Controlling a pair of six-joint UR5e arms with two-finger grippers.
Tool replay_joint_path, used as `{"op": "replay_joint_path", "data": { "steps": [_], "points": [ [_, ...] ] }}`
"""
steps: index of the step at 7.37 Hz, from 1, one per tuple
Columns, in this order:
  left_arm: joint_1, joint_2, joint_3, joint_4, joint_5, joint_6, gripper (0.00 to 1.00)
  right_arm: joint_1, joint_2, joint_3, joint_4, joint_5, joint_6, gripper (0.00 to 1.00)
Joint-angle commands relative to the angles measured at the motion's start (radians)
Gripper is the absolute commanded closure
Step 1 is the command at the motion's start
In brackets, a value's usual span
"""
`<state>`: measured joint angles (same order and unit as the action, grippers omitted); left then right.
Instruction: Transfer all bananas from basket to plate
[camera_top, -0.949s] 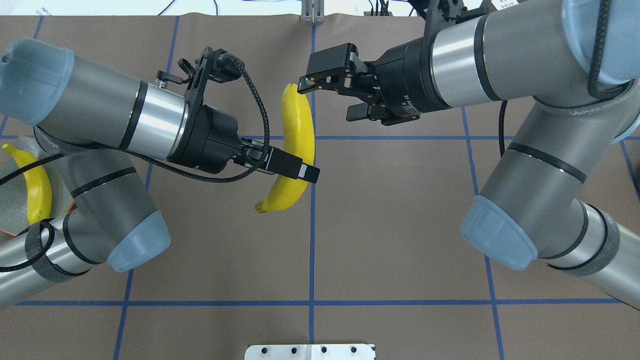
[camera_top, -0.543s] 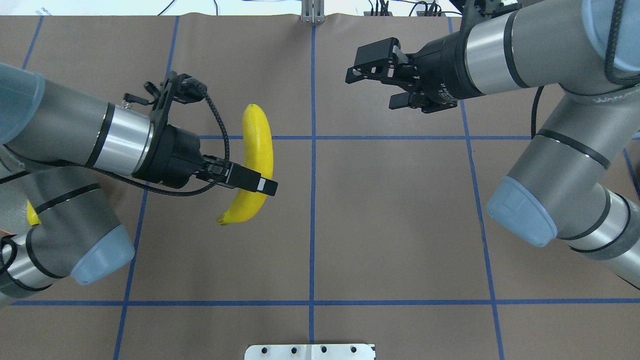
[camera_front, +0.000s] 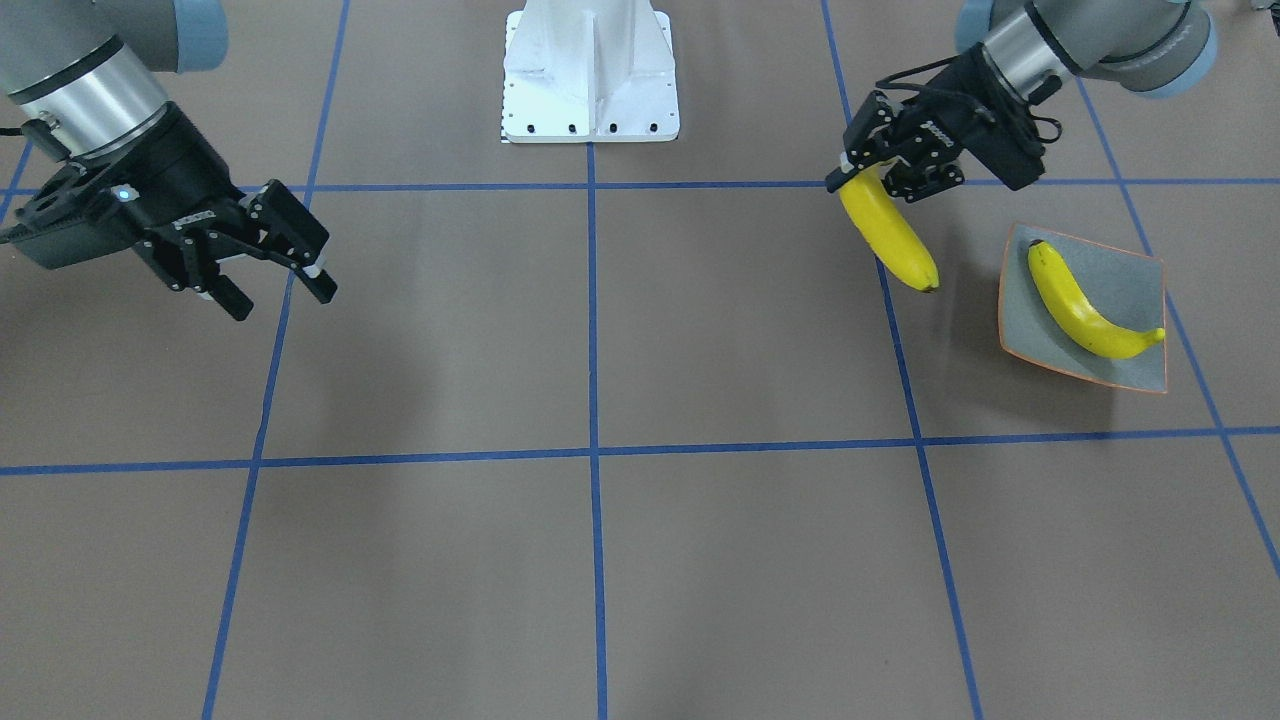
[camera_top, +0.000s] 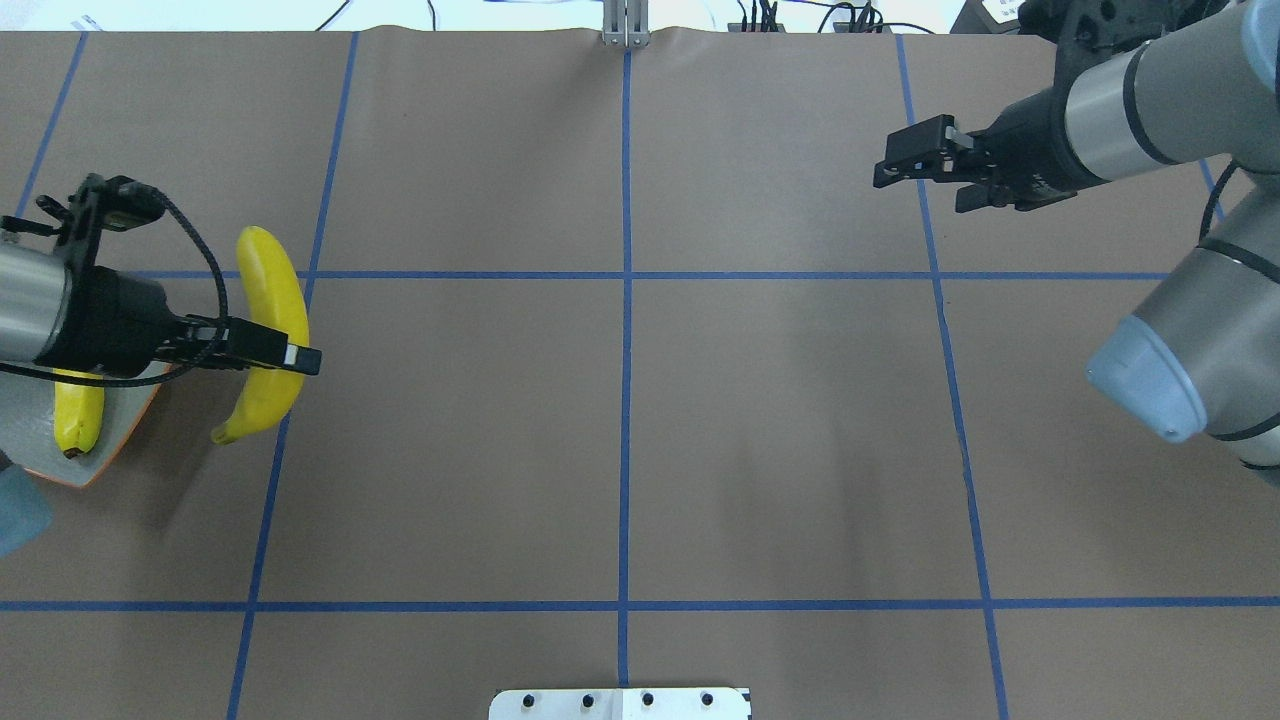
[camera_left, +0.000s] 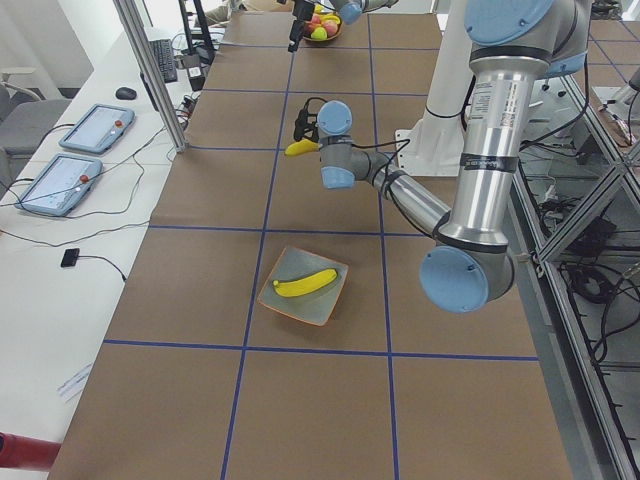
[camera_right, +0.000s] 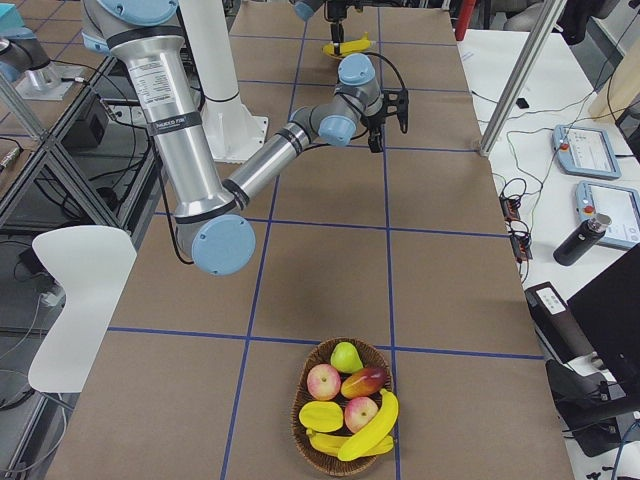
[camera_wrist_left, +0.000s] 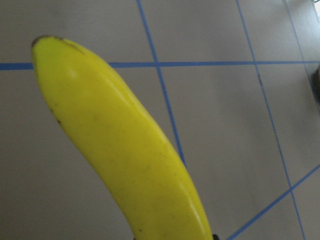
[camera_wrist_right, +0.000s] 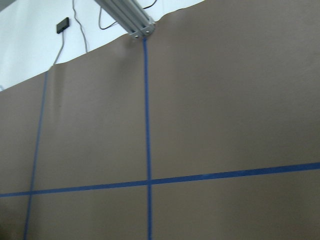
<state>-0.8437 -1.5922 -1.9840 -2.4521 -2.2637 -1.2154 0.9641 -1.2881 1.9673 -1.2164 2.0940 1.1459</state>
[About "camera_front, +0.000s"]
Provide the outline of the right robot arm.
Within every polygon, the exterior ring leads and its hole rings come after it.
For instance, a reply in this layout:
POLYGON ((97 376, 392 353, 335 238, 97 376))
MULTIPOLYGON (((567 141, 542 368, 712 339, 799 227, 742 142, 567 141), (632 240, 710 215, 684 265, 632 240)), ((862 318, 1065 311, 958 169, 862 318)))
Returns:
POLYGON ((159 81, 215 69, 228 49, 220 1, 5 1, 3 96, 58 172, 3 242, 49 270, 131 250, 236 320, 253 309, 221 269, 237 258, 284 266, 330 302, 326 228, 278 179, 243 191, 159 81))

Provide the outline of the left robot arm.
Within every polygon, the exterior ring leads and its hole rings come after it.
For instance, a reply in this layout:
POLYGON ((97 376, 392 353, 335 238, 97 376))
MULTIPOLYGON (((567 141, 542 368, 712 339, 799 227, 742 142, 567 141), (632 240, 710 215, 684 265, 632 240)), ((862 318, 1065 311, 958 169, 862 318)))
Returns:
POLYGON ((1036 108, 1075 78, 1172 97, 1213 68, 1219 35, 1198 1, 968 1, 952 55, 876 82, 849 122, 835 193, 882 169, 916 202, 960 186, 969 154, 1012 191, 1044 174, 1050 137, 1036 108))

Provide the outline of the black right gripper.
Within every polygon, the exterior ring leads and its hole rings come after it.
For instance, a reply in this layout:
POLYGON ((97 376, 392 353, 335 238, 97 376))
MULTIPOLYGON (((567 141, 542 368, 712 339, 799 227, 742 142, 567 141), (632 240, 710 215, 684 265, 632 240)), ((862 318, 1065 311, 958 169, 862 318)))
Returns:
POLYGON ((4 243, 45 269, 132 249, 169 290, 206 296, 237 322, 253 301, 218 263, 233 255, 236 242, 251 241, 252 258, 284 266, 329 304, 338 290, 324 266, 329 238, 278 179, 244 197, 227 163, 173 101, 127 146, 67 160, 3 231, 4 243))

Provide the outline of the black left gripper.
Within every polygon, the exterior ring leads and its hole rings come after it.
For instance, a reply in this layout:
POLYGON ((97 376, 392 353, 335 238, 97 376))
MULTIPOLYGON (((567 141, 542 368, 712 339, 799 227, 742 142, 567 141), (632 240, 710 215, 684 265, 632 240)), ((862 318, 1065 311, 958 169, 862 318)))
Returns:
POLYGON ((963 152, 973 155, 1007 188, 1025 188, 1044 174, 1051 142, 1039 133, 1041 118, 1032 108, 1061 86, 1061 79, 1050 74, 1021 94, 984 45, 904 70, 900 88, 910 96, 900 111, 900 159, 892 160, 890 137, 899 106, 886 91, 873 90, 844 131, 826 190, 837 193, 861 172, 887 161, 888 196, 919 202, 965 183, 956 163, 963 152))

